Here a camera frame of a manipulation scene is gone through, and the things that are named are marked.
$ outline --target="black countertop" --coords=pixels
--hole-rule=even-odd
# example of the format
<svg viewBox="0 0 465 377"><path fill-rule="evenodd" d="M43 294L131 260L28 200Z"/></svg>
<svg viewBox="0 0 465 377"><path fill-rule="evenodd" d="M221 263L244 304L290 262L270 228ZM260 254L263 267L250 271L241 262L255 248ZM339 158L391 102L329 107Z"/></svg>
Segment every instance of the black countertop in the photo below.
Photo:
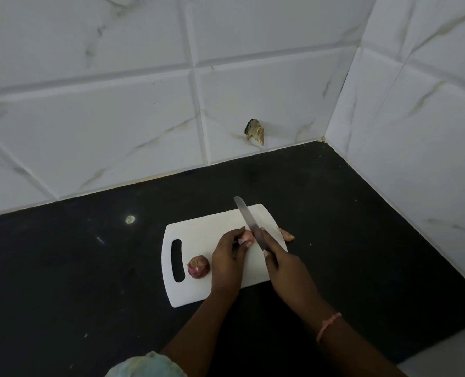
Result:
<svg viewBox="0 0 465 377"><path fill-rule="evenodd" d="M0 376L104 375L160 350L200 304L167 300L166 225L235 209L233 196L295 235L322 295L392 361L465 328L465 279L314 142L0 215ZM247 365L328 368L269 282L242 289L210 374Z"/></svg>

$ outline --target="knife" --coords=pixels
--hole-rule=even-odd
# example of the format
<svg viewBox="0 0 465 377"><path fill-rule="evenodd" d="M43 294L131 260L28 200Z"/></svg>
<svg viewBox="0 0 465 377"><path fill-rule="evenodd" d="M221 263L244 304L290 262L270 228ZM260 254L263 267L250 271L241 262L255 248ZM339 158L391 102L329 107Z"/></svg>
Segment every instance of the knife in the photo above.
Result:
<svg viewBox="0 0 465 377"><path fill-rule="evenodd" d="M241 215L246 221L248 228L254 234L254 237L257 240L257 243L261 247L261 250L262 251L267 250L268 252L272 254L273 252L267 247L267 243L264 240L264 237L262 236L261 228L258 226L257 222L255 221L254 216L250 212L250 209L248 209L248 206L246 206L246 203L244 203L243 199L238 196L234 197L234 202L236 203L239 211L241 212Z"/></svg>

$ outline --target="person's right arm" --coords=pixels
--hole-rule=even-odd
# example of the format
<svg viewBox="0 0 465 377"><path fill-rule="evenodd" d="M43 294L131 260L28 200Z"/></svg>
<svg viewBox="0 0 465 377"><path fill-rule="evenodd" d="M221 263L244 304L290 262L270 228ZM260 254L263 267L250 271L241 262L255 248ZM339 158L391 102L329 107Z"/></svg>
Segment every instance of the person's right arm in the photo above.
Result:
<svg viewBox="0 0 465 377"><path fill-rule="evenodd" d="M262 228L261 231L278 260L276 265L273 256L264 250L274 290L317 336L323 320L334 315L335 310L319 295L311 275L298 256L287 253L266 230ZM342 317L325 329L319 344L345 376L405 377Z"/></svg>

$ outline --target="white cutting board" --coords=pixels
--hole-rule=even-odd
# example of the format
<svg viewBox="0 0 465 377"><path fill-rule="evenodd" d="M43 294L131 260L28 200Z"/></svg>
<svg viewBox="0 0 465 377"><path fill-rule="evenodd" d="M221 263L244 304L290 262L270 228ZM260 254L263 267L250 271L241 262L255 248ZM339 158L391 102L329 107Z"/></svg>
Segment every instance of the white cutting board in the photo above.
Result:
<svg viewBox="0 0 465 377"><path fill-rule="evenodd" d="M283 236L277 230L274 218L264 208L264 205L259 203L248 208L258 225L264 227L279 242L281 247L287 250ZM239 209L166 226L161 251L161 266L163 268L166 293L173 307L183 306L207 298L211 292L211 275L213 273L211 256L213 250L217 247L218 240L224 233L242 226L248 229ZM182 241L182 266L185 271L185 279L180 283L177 283L173 278L171 265L171 245L176 239ZM211 270L208 275L201 279L194 279L187 272L187 263L196 255L204 255L210 261ZM267 273L264 255L258 243L255 242L246 254L241 288L267 280L269 280L269 274Z"/></svg>

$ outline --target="finger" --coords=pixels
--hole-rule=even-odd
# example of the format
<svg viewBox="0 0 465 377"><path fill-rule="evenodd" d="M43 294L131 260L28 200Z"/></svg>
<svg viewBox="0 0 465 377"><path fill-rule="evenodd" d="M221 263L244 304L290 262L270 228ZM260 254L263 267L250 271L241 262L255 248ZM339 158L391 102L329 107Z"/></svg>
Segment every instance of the finger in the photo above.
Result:
<svg viewBox="0 0 465 377"><path fill-rule="evenodd" d="M279 260L280 256L283 256L283 254L286 254L286 251L283 247L280 246L277 240L275 240L269 232L261 228L261 233L262 236L264 237L264 240L267 242L267 245L269 248L273 251L273 253L276 255L276 258Z"/></svg>
<svg viewBox="0 0 465 377"><path fill-rule="evenodd" d="M252 241L247 241L245 243L243 243L239 249L237 249L237 253L236 253L236 262L239 264L239 266L241 267L241 270L243 269L243 266L244 266L244 258L246 257L246 253L248 252L248 249L250 248L250 246L253 245L253 242Z"/></svg>
<svg viewBox="0 0 465 377"><path fill-rule="evenodd" d="M266 259L267 272L269 273L269 278L274 277L274 273L278 271L278 266L276 265L276 260L273 257L273 254L269 253L267 250L264 250L264 258Z"/></svg>
<svg viewBox="0 0 465 377"><path fill-rule="evenodd" d="M228 231L225 233L222 238L220 238L220 241L218 241L219 244L230 244L232 246L232 242L234 242L234 239L244 232L244 226L239 229L234 229L231 231Z"/></svg>

